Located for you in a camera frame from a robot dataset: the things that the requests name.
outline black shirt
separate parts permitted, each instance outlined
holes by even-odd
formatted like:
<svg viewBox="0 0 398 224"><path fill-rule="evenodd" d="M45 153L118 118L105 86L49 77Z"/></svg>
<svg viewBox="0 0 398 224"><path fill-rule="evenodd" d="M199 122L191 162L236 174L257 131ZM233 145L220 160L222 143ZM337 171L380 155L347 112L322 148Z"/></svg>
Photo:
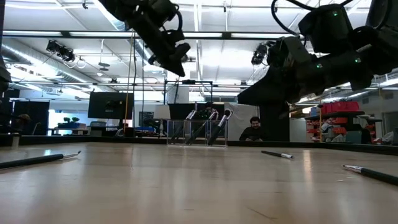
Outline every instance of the black shirt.
<svg viewBox="0 0 398 224"><path fill-rule="evenodd" d="M241 137L239 138L240 141L245 141L246 139L250 139L252 141L261 139L265 140L265 135L261 130L261 127L254 129L252 127L246 128L243 132Z"/></svg>

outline ventilation duct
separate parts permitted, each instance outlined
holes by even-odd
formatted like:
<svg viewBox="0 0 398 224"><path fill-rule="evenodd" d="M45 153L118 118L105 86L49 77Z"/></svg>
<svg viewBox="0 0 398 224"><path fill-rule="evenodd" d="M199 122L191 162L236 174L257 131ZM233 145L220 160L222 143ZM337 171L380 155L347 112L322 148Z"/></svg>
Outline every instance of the ventilation duct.
<svg viewBox="0 0 398 224"><path fill-rule="evenodd" d="M13 58L17 58L18 60L28 63L29 65L37 66L39 68L45 68L48 72L53 72L54 74L64 74L65 80L71 80L73 78L74 82L88 82L88 83L96 83L97 80L90 78L72 68L68 68L64 66L63 63L58 62L55 59L49 58L46 56L18 41L15 39L3 39L2 40L2 52L8 52L13 54ZM99 87L103 91L115 92L116 90L108 87L101 86Z"/></svg>
<svg viewBox="0 0 398 224"><path fill-rule="evenodd" d="M112 24L112 26L117 30L117 31L126 31L126 25L124 22L121 22L117 20L112 14L110 14L105 7L98 1L98 0L92 0L94 5L101 11L101 13L104 15L104 17ZM126 40L129 45L131 45L131 40ZM141 41L138 40L133 40L135 48L136 48L136 54L138 54L143 60L145 64L148 64L148 59L150 58L150 54L148 51L144 48L144 45L142 44Z"/></svg>
<svg viewBox="0 0 398 224"><path fill-rule="evenodd" d="M18 63L24 65L32 65L32 63L24 57L14 54L13 51L3 47L1 49L1 55L5 63Z"/></svg>

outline computer monitor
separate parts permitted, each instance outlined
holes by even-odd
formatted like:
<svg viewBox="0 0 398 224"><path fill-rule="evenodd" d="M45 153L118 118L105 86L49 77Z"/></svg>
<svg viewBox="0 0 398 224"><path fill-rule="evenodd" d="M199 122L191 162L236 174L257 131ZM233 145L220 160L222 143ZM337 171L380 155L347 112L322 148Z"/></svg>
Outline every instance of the computer monitor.
<svg viewBox="0 0 398 224"><path fill-rule="evenodd" d="M127 105L126 119L132 119L134 94L128 93L128 103L126 103L126 94L92 92L88 105L88 117L97 119L125 119Z"/></svg>

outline desk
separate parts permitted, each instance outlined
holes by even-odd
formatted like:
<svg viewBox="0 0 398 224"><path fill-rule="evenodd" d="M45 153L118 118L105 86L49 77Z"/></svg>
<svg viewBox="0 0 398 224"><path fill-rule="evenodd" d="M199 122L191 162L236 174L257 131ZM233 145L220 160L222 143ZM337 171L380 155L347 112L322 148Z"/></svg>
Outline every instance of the desk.
<svg viewBox="0 0 398 224"><path fill-rule="evenodd" d="M83 135L84 131L88 131L88 129L85 128L48 128L48 131L51 131L51 135L53 136L54 134L59 134L60 130L66 130L66 131L77 131L77 135Z"/></svg>
<svg viewBox="0 0 398 224"><path fill-rule="evenodd" d="M394 156L114 142L20 148L24 153L0 151L0 161L46 153L81 154L2 170L0 200L7 203L0 209L2 223L371 224L398 220L395 186L341 168L360 164L398 175ZM291 154L295 159L268 156L261 150ZM57 216L49 220L44 214Z"/></svg>

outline acrylic pen holder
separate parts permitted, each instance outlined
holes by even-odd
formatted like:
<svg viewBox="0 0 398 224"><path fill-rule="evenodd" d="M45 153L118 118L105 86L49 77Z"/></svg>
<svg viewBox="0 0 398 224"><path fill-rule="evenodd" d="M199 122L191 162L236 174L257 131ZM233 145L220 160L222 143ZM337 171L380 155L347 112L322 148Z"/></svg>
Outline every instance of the acrylic pen holder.
<svg viewBox="0 0 398 224"><path fill-rule="evenodd" d="M219 121L169 120L167 144L185 146L227 146L228 122L220 127Z"/></svg>

